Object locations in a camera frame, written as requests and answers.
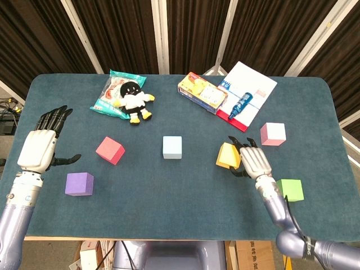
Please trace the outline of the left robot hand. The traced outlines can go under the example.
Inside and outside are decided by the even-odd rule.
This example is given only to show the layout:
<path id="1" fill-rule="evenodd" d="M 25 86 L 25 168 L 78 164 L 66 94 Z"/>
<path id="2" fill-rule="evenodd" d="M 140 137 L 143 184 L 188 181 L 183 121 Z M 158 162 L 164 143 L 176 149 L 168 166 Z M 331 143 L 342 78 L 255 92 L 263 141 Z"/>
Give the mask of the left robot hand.
<path id="1" fill-rule="evenodd" d="M 73 112 L 66 105 L 43 114 L 33 131 L 27 135 L 17 164 L 23 171 L 43 174 L 50 167 L 70 165 L 81 158 L 76 154 L 71 158 L 55 157 L 55 148 L 67 117 Z"/>

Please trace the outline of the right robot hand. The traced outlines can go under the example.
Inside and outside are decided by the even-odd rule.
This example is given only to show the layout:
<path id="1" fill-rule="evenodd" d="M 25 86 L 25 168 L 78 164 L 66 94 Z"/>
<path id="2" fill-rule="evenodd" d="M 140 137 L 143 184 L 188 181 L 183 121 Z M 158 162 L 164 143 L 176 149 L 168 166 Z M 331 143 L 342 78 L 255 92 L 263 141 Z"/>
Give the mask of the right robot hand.
<path id="1" fill-rule="evenodd" d="M 272 176 L 272 168 L 265 156 L 265 153 L 259 148 L 256 142 L 247 137 L 249 145 L 240 143 L 235 137 L 228 136 L 240 155 L 243 170 L 236 170 L 233 166 L 229 169 L 236 177 L 249 177 L 256 180 L 260 176 Z"/>

